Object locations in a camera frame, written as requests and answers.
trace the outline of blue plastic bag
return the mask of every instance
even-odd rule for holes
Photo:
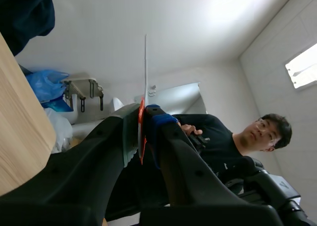
[[[26,79],[38,100],[45,102],[56,99],[64,93],[66,85],[60,81],[68,76],[69,74],[65,72],[43,70],[27,75]]]

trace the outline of white tiled wall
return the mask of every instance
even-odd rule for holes
[[[242,54],[260,114],[279,113],[293,126],[291,144],[275,152],[283,176],[317,222],[317,86],[296,91],[285,64],[317,43],[317,0],[290,0]]]

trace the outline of orange object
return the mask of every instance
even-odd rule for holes
[[[144,110],[145,110],[145,101],[144,98],[141,98],[141,104],[139,108],[139,129],[138,129],[138,147],[139,147],[139,157],[141,160],[141,164],[143,164],[143,156],[144,156],[144,150],[145,150],[145,135],[143,133],[143,118],[144,118]]]

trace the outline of black cloth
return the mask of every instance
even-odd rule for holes
[[[242,157],[234,144],[233,133],[217,117],[210,114],[178,114],[174,117],[181,125],[193,125],[203,131],[204,138],[210,138],[200,156],[216,175],[224,172]]]
[[[178,114],[174,117],[182,125],[196,126],[203,131],[204,138],[210,138],[201,157],[215,174],[221,174],[242,157],[234,144],[232,132],[217,117],[209,114]],[[155,167],[150,148],[146,147],[143,166],[139,155],[135,154],[123,169],[111,193],[105,218],[112,221],[136,214],[145,208],[168,203],[163,176]]]
[[[30,39],[49,34],[54,26],[52,0],[0,0],[0,33],[14,56]]]

